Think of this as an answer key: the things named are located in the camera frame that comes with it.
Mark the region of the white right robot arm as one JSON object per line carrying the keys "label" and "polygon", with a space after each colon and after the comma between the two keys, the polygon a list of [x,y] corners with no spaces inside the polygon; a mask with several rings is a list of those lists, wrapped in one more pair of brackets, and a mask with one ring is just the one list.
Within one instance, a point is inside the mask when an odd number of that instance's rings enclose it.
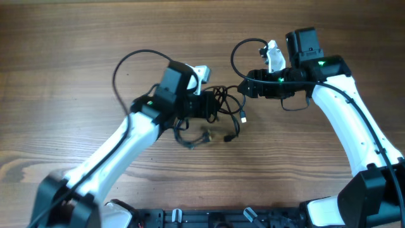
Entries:
{"label": "white right robot arm", "polygon": [[336,196],[302,202],[305,227],[375,227],[404,221],[404,156],[363,103],[339,55],[325,56],[313,27],[289,32],[288,57],[275,41],[259,53],[265,69],[242,76],[250,98],[285,100],[299,91],[328,118],[349,160],[352,179]]}

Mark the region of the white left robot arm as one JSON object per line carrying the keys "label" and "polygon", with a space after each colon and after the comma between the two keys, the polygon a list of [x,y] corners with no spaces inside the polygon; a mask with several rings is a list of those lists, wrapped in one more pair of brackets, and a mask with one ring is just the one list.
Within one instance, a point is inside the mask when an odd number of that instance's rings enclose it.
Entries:
{"label": "white left robot arm", "polygon": [[208,118],[216,106],[202,92],[210,69],[170,61],[160,83],[135,99],[113,135],[64,177],[48,175],[35,197],[30,227],[129,227],[134,213],[104,200],[127,167],[176,119]]}

